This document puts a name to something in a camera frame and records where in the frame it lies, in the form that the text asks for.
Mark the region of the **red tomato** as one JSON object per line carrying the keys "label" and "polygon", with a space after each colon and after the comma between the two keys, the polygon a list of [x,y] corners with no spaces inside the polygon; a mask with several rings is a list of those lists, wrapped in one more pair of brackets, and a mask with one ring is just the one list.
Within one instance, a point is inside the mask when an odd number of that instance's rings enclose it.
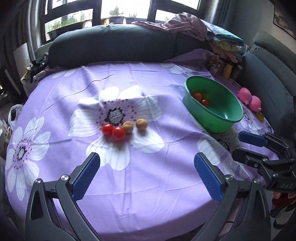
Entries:
{"label": "red tomato", "polygon": [[106,123],[106,124],[102,125],[101,131],[104,136],[110,136],[110,135],[112,135],[113,128],[114,128],[114,126],[111,123]]}
{"label": "red tomato", "polygon": [[115,128],[113,128],[112,130],[112,138],[115,140],[115,141],[124,141],[125,140],[125,137],[126,137],[126,131],[124,128],[120,127],[120,126],[117,126]]}
{"label": "red tomato", "polygon": [[206,108],[208,107],[208,101],[206,99],[202,99],[201,104]]}

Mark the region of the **green mango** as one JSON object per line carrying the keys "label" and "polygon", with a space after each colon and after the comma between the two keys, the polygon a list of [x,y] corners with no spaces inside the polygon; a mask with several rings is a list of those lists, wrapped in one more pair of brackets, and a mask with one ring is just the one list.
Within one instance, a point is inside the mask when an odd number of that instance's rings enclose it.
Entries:
{"label": "green mango", "polygon": [[208,100],[210,95],[208,93],[202,93],[202,97],[203,97],[203,99]]}

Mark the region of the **orange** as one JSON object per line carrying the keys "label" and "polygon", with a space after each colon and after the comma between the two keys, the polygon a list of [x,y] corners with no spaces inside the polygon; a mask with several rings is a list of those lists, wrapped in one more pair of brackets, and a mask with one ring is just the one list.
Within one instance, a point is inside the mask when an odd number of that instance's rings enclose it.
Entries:
{"label": "orange", "polygon": [[203,96],[199,92],[192,92],[192,97],[199,102],[203,99]]}

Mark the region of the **pink pig toy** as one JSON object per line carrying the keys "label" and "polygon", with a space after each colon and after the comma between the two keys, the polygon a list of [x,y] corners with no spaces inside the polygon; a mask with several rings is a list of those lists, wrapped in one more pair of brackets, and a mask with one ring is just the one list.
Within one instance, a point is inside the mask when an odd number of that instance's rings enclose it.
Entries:
{"label": "pink pig toy", "polygon": [[252,95],[248,89],[244,87],[241,88],[237,96],[240,101],[246,104],[252,111],[256,113],[261,111],[261,100],[255,95]]}

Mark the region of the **green plastic bowl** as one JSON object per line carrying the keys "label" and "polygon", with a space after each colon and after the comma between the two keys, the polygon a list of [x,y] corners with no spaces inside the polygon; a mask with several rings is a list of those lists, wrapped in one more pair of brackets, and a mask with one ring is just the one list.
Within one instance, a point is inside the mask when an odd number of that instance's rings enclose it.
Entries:
{"label": "green plastic bowl", "polygon": [[[211,133],[223,133],[243,118],[243,108],[236,96],[216,80],[191,76],[185,83],[183,104],[196,121]],[[208,93],[208,107],[192,97],[192,92]]]}

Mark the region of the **grey side sofa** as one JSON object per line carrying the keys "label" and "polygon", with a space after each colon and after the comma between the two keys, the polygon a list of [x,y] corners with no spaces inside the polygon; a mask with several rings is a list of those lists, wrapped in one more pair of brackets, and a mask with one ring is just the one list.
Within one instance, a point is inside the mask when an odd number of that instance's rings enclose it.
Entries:
{"label": "grey side sofa", "polygon": [[295,137],[295,53],[271,34],[260,31],[242,57],[238,83],[261,100],[261,112],[274,133]]}

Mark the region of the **yellow bottle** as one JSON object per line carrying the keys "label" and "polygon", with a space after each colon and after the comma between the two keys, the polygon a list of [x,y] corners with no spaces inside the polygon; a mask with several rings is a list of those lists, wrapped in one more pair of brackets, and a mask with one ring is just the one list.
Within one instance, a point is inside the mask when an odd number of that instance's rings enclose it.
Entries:
{"label": "yellow bottle", "polygon": [[233,66],[230,64],[226,64],[221,72],[221,76],[224,77],[225,79],[229,79],[230,74],[232,72]]}

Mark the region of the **pile of clothes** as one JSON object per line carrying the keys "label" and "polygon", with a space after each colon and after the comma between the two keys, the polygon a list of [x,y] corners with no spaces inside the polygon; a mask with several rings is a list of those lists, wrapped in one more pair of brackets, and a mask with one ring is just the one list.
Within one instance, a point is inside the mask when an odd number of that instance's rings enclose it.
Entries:
{"label": "pile of clothes", "polygon": [[182,33],[201,42],[208,41],[213,52],[219,56],[226,56],[233,63],[241,63],[244,49],[244,41],[219,26],[201,20],[195,15],[183,12],[165,23],[148,21],[133,21],[134,25],[149,27],[155,30],[167,32],[176,36]]}

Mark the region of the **white plastic bag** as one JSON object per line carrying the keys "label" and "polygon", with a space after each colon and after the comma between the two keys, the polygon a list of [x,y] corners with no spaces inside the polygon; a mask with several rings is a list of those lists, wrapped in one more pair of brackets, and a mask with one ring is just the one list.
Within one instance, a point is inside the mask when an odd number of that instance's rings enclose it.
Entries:
{"label": "white plastic bag", "polygon": [[20,112],[23,108],[22,104],[16,104],[11,107],[9,114],[8,114],[8,124],[10,126],[11,131],[14,130],[16,121],[18,120],[18,117],[20,115]]}

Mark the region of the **brown kiwi upper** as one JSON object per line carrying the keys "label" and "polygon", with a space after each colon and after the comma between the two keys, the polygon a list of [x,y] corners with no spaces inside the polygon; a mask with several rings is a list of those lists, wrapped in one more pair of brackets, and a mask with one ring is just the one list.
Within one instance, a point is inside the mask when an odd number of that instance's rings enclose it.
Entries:
{"label": "brown kiwi upper", "polygon": [[143,118],[136,120],[135,125],[139,131],[145,131],[148,127],[147,121]]}

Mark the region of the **brown kiwi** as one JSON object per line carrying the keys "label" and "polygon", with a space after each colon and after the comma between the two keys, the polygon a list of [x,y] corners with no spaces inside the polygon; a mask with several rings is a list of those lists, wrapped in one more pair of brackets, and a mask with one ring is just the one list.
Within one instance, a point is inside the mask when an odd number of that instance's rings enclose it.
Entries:
{"label": "brown kiwi", "polygon": [[145,131],[148,127],[147,121],[143,118],[136,120],[135,125],[139,131]]}
{"label": "brown kiwi", "polygon": [[125,129],[125,132],[126,132],[127,134],[132,133],[132,131],[133,131],[133,123],[131,123],[130,121],[125,121],[125,122],[122,124],[122,128]]}

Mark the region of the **purple floral tablecloth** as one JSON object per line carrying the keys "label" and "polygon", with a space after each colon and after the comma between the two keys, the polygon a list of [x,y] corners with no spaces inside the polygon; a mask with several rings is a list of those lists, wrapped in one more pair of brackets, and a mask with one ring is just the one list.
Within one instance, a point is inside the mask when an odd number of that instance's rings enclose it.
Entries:
{"label": "purple floral tablecloth", "polygon": [[[190,76],[211,77],[209,52],[196,49],[165,63],[101,63],[52,69],[30,94],[8,145],[6,193],[25,218],[33,182],[55,181],[96,152],[101,165],[78,205],[104,240],[167,240],[208,220],[216,202],[194,167],[203,152],[238,180],[257,177],[233,161],[240,131],[272,132],[247,107],[224,133],[208,133],[184,106]],[[148,127],[139,131],[135,121]],[[124,141],[101,127],[133,123]]]}

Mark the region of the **brown kiwi lower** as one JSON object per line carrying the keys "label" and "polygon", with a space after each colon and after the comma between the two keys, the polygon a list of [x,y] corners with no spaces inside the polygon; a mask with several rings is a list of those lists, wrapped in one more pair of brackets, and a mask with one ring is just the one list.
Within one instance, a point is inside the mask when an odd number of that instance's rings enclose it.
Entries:
{"label": "brown kiwi lower", "polygon": [[122,128],[125,129],[125,132],[126,132],[127,134],[132,133],[132,131],[133,131],[133,123],[131,123],[130,121],[125,121],[125,122],[122,124]]}

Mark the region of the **dark green sofa back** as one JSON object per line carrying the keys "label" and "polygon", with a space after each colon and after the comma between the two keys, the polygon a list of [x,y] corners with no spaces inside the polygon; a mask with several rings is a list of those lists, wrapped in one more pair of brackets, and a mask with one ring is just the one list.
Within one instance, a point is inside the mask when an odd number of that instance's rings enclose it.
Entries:
{"label": "dark green sofa back", "polygon": [[211,51],[207,41],[139,25],[104,25],[69,31],[49,48],[49,66],[71,69],[97,62],[170,60],[196,49]]}

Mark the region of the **black planter box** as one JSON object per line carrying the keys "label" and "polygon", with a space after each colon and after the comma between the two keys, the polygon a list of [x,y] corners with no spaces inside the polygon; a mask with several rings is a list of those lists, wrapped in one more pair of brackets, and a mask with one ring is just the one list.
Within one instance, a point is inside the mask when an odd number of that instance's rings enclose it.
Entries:
{"label": "black planter box", "polygon": [[50,37],[50,39],[55,39],[58,36],[66,33],[66,32],[82,29],[82,28],[84,28],[85,23],[86,23],[86,21],[78,22],[78,23],[74,23],[74,24],[70,24],[70,25],[67,25],[64,27],[57,28],[55,30],[51,30],[48,32],[49,37]]}

